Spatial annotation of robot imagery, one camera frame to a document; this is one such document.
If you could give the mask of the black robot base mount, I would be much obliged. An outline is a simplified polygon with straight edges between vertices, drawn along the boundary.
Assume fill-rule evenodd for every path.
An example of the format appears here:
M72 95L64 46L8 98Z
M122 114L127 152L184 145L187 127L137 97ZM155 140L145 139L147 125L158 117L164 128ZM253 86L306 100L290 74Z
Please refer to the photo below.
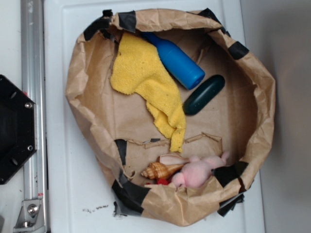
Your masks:
M1 75L0 184L8 183L35 152L35 103Z

